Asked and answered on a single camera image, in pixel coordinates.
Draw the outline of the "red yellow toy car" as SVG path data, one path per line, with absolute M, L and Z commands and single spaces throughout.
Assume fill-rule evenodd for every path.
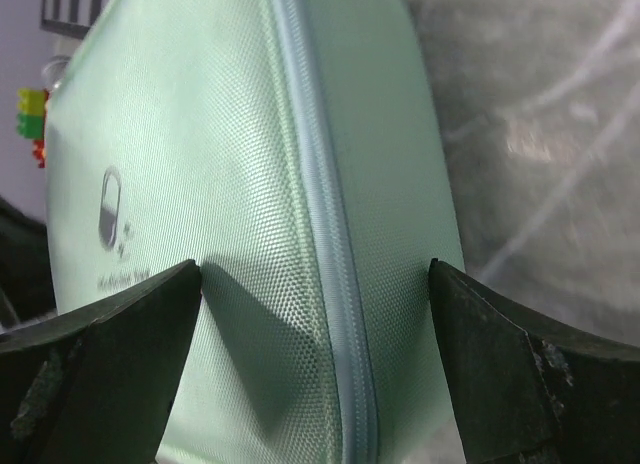
M 42 139 L 32 141 L 32 155 L 38 163 L 38 167 L 43 169 L 46 167 L 46 147 L 45 141 Z

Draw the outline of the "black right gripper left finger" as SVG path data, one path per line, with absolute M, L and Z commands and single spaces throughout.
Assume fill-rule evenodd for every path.
M 186 260 L 2 334 L 2 462 L 153 462 L 200 302 L 200 269 Z

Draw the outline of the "black white chessboard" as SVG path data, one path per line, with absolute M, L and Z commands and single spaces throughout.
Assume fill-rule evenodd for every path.
M 41 0 L 40 28 L 82 40 L 109 0 Z

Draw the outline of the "green lego block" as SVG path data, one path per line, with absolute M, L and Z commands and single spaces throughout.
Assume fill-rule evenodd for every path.
M 17 133 L 25 139 L 42 140 L 46 118 L 47 90 L 20 88 L 17 92 Z

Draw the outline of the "mint green medicine case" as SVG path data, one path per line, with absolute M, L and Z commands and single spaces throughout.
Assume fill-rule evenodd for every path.
M 201 268 L 161 461 L 399 463 L 450 418 L 427 271 L 463 255 L 402 0 L 110 0 L 46 147 L 60 311 Z

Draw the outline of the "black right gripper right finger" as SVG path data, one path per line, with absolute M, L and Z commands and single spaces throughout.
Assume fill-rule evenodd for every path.
M 467 462 L 638 462 L 638 348 L 549 318 L 441 260 L 428 288 Z

